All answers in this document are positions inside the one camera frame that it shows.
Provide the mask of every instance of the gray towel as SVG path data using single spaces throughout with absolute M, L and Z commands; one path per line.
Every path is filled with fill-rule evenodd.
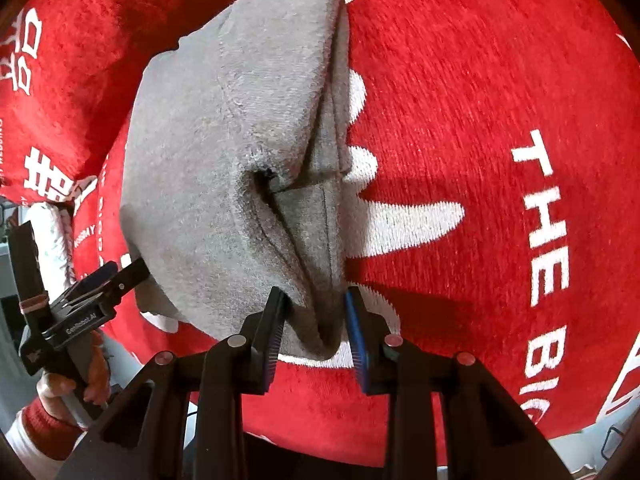
M 281 351 L 334 354 L 348 39 L 343 0 L 238 0 L 151 60 L 120 209 L 155 280 L 141 310 L 224 338 L 276 285 L 294 304 Z

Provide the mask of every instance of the red sleeve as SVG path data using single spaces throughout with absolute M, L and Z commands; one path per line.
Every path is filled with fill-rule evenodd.
M 22 410 L 22 424 L 34 446 L 53 460 L 66 460 L 82 434 L 77 426 L 49 415 L 39 397 Z

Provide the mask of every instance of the finger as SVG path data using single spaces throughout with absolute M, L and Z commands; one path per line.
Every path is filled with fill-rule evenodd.
M 92 343 L 94 344 L 94 346 L 100 346 L 104 343 L 104 337 L 102 336 L 102 333 L 98 332 L 97 330 L 91 332 L 91 338 L 93 340 Z
M 53 399 L 72 393 L 75 387 L 75 381 L 65 376 L 44 373 L 36 385 L 36 390 L 40 398 Z
M 75 425 L 76 422 L 69 412 L 68 407 L 60 397 L 40 397 L 40 402 L 44 410 L 49 413 L 50 416 L 57 420 L 63 420 L 67 424 Z
M 85 402 L 101 404 L 109 397 L 109 367 L 99 347 L 94 347 L 94 355 L 89 365 L 89 384 L 84 390 Z

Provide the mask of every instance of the red fleece fabric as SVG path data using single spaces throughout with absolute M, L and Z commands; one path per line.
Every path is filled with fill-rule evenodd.
M 72 219 L 73 260 L 77 280 L 94 272 L 99 265 L 95 235 L 96 222 L 98 221 L 98 192 L 93 186 L 87 191 L 89 193 L 76 201 Z
M 20 187 L 31 146 L 70 178 L 96 174 L 95 266 L 127 262 L 118 206 L 142 70 L 231 1 L 26 7 L 42 20 L 40 49 L 57 57 L 38 51 L 29 98 L 0 80 L 4 189 L 33 197 Z M 549 438 L 637 397 L 640 68 L 605 9 L 349 1 L 348 280 L 424 350 L 473 352 Z M 133 293 L 107 331 L 143 363 L 212 344 L 188 324 L 160 330 Z M 288 360 L 265 397 L 243 399 L 246 430 L 380 465 L 386 399 L 364 397 L 351 369 Z

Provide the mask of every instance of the black gripper frame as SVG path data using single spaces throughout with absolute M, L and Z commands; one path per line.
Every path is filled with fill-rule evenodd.
M 14 229 L 8 245 L 20 301 L 37 297 L 46 300 L 31 223 L 25 222 Z M 46 300 L 34 310 L 24 310 L 26 325 L 18 355 L 27 373 L 35 375 L 43 368 L 74 380 L 74 396 L 91 419 L 98 418 L 104 410 L 84 402 L 87 384 L 67 347 L 113 319 L 116 316 L 115 307 L 124 295 L 148 276 L 149 270 L 141 258 L 119 272 L 115 262 L 107 262 L 69 287 L 52 304 Z
M 289 305 L 273 287 L 264 310 L 248 316 L 239 334 L 201 354 L 156 354 L 88 430 L 56 480 L 179 480 L 192 392 L 200 393 L 194 480 L 245 480 L 241 395 L 268 391 Z
M 423 352 L 390 335 L 357 286 L 345 296 L 356 376 L 363 393 L 389 395 L 386 480 L 436 480 L 432 394 L 440 396 L 449 480 L 572 480 L 529 417 L 468 352 Z

